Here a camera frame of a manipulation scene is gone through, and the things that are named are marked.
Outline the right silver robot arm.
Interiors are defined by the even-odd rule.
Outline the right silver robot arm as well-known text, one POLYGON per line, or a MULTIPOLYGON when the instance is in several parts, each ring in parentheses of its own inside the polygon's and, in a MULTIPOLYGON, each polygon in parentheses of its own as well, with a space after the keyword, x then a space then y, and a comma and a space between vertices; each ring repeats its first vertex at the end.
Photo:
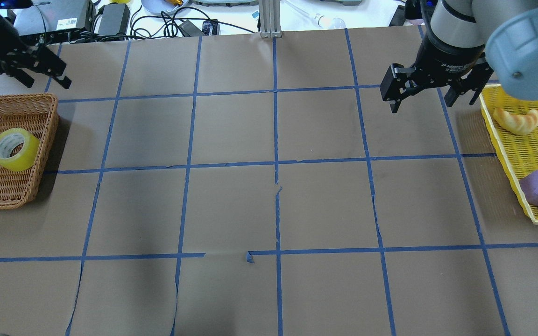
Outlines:
POLYGON ((382 100, 397 113, 402 100, 448 87, 447 107, 473 91, 474 104, 496 75, 504 91, 538 101, 538 0, 408 0, 411 17, 425 24, 412 66, 393 63, 382 100))

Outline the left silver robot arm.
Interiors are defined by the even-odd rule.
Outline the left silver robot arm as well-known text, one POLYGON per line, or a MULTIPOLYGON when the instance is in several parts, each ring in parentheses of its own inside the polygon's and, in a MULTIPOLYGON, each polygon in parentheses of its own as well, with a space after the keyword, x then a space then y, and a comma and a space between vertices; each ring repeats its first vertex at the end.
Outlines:
MULTIPOLYGON (((0 9, 32 7, 41 12, 32 0, 0 0, 0 9)), ((31 70, 36 74, 47 75, 64 89, 69 89, 72 80, 65 74, 67 64, 49 49, 47 34, 47 28, 43 25, 38 44, 27 45, 13 24, 0 15, 0 75, 15 78, 30 88, 35 81, 25 70, 31 70)))

